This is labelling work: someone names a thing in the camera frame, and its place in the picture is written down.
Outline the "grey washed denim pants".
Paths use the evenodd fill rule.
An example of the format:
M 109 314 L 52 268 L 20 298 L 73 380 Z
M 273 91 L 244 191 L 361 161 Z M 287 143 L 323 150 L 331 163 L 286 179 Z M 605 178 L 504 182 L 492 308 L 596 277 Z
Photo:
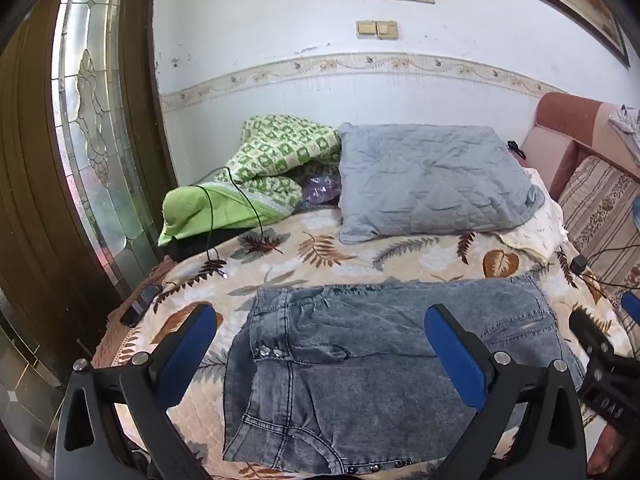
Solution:
M 491 351 L 585 369 L 528 275 L 258 292 L 228 353 L 227 462 L 306 474 L 370 474 L 437 460 L 473 412 L 424 334 L 442 304 Z

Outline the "black power adapter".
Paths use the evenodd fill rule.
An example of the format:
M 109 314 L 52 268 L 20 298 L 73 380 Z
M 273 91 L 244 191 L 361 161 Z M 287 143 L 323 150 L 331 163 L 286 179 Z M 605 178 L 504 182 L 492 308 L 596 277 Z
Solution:
M 588 259 L 583 255 L 577 255 L 570 262 L 570 272 L 576 276 L 582 276 L 585 270 L 587 270 Z

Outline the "blue denim garment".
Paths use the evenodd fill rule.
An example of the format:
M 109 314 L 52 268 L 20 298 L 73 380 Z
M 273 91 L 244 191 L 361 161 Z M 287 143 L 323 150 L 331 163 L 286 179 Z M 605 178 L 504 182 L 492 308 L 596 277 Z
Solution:
M 632 221 L 634 222 L 634 226 L 637 231 L 640 232 L 640 195 L 638 194 L 634 198 L 634 202 L 632 203 Z

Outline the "cream pillow under grey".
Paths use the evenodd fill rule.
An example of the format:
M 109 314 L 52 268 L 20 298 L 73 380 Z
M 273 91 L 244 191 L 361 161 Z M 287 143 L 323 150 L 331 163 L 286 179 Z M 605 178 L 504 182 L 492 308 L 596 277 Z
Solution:
M 515 229 L 497 232 L 496 235 L 506 246 L 526 252 L 530 258 L 546 266 L 556 250 L 568 242 L 563 211 L 552 200 L 538 171 L 524 168 L 524 172 L 529 181 L 544 194 L 544 203 L 529 221 Z

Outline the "black phone on bed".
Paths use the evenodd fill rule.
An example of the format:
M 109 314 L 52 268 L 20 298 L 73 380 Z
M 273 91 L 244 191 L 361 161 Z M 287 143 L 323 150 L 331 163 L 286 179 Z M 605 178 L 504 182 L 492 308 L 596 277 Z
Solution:
M 161 290 L 162 288 L 155 284 L 145 286 L 145 288 L 134 297 L 130 306 L 122 314 L 119 323 L 129 328 L 136 327 L 145 313 L 148 312 L 149 307 L 151 307 L 155 297 Z

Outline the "grey cloth on headboard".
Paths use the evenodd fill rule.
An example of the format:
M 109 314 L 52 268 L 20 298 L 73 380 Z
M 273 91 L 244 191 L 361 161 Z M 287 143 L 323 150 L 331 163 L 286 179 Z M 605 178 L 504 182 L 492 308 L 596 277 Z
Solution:
M 640 162 L 640 112 L 638 108 L 622 105 L 608 116 L 608 122 L 622 138 L 626 147 Z

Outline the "pink brown headboard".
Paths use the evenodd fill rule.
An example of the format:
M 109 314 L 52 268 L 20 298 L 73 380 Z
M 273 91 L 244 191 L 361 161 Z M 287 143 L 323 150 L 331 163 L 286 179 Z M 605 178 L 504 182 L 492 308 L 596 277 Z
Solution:
M 521 164 L 538 171 L 554 200 L 590 155 L 639 179 L 637 159 L 608 120 L 614 110 L 611 103 L 566 93 L 549 92 L 540 99 L 533 128 L 521 145 L 526 155 Z

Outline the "black plug by headboard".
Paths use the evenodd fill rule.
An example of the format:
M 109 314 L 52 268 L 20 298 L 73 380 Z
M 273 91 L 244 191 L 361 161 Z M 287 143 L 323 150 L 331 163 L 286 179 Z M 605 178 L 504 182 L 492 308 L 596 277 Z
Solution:
M 521 160 L 526 159 L 526 154 L 515 141 L 506 142 L 506 146 L 513 154 L 518 156 Z

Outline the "grey quilted pillow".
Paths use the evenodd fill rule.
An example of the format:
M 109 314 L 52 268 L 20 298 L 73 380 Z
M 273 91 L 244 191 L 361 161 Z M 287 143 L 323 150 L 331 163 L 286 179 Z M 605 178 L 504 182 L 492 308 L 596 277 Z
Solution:
M 489 127 L 345 122 L 338 133 L 344 245 L 510 230 L 546 201 Z

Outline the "leaf pattern beige bedspread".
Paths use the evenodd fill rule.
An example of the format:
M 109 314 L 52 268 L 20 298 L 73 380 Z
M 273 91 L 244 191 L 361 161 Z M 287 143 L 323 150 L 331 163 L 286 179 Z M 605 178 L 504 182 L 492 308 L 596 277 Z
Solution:
M 575 310 L 587 312 L 616 351 L 629 356 L 639 347 L 638 330 L 623 314 L 620 300 L 604 292 L 591 276 L 570 274 L 576 248 L 566 243 L 540 262 L 523 241 L 508 234 L 396 236 L 344 246 L 338 240 L 341 215 L 336 209 L 296 214 L 270 226 L 265 236 L 276 246 L 260 252 L 256 234 L 245 233 L 219 245 L 225 264 L 207 271 L 201 254 L 182 263 L 163 263 L 150 276 L 160 285 L 142 321 L 134 328 L 113 312 L 93 364 L 124 365 L 135 353 L 151 352 L 176 330 L 200 301 L 210 302 L 221 323 L 181 403 L 168 415 L 205 470 L 215 479 L 284 479 L 287 474 L 255 462 L 222 458 L 224 415 L 222 388 L 227 354 L 244 324 L 258 290 L 326 284 L 390 282 L 453 283 L 479 278 L 508 278 L 535 270 L 538 283 L 558 319 L 560 332 L 579 359 L 587 356 L 568 328 Z

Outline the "stained glass wooden door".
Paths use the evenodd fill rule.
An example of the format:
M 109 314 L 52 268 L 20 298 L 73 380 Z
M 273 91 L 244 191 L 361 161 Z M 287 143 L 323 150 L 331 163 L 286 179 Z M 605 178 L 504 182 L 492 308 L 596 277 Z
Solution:
M 1 289 L 66 375 L 160 255 L 176 182 L 153 0 L 17 0 L 1 23 Z

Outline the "green patterned blanket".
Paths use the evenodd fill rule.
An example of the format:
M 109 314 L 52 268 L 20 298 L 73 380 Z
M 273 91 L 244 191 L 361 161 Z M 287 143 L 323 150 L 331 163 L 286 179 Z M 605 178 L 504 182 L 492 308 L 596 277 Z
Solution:
M 278 223 L 303 198 L 299 180 L 335 169 L 340 158 L 335 127 L 288 115 L 248 118 L 238 151 L 223 167 L 202 182 L 165 195 L 157 245 L 209 231 Z

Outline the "beige wall switch plate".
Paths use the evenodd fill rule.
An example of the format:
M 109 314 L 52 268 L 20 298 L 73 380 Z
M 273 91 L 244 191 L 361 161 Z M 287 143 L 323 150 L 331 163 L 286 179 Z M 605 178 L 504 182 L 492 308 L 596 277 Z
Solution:
M 395 21 L 356 21 L 358 38 L 398 40 L 399 27 Z

